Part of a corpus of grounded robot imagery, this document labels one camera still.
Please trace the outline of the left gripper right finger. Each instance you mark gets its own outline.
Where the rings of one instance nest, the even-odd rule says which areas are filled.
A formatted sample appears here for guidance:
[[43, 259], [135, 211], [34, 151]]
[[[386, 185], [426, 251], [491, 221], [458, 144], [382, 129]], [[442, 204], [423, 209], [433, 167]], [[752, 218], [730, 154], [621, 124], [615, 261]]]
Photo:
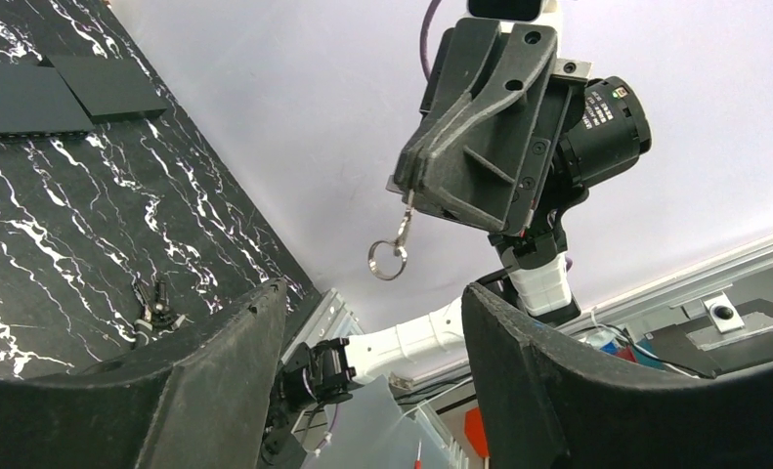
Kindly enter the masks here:
[[665, 372], [477, 283], [461, 316], [494, 468], [773, 468], [773, 362], [715, 379]]

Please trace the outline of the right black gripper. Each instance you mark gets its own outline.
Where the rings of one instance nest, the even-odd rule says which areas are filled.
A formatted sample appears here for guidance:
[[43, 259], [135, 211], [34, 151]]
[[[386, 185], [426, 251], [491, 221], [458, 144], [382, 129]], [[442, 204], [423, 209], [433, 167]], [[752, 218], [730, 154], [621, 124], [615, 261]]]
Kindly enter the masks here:
[[558, 45], [547, 25], [465, 18], [447, 30], [392, 176], [405, 203], [493, 235], [537, 234], [650, 149], [631, 87], [591, 77]]

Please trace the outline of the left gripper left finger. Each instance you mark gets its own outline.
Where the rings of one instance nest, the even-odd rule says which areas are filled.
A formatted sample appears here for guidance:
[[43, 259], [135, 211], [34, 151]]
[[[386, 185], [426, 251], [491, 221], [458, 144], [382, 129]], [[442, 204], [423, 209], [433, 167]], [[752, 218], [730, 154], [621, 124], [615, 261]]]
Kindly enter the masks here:
[[75, 374], [0, 379], [0, 468], [252, 468], [286, 321], [272, 279]]

